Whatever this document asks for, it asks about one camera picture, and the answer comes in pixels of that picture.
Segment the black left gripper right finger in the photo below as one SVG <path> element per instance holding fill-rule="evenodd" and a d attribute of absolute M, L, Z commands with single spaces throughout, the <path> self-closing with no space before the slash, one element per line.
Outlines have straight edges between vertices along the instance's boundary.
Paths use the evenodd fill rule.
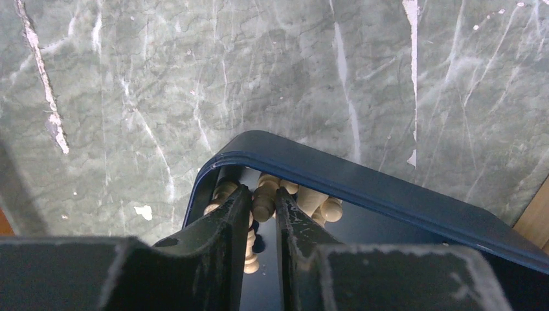
<path fill-rule="evenodd" d="M 344 244 L 276 192 L 284 310 L 510 310 L 483 256 L 463 246 Z"/>

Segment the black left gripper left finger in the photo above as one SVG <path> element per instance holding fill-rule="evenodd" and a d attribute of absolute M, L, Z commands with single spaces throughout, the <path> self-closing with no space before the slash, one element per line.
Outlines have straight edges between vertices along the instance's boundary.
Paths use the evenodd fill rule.
<path fill-rule="evenodd" d="M 1 239 L 2 310 L 237 310 L 251 193 L 149 246 L 133 236 Z"/>

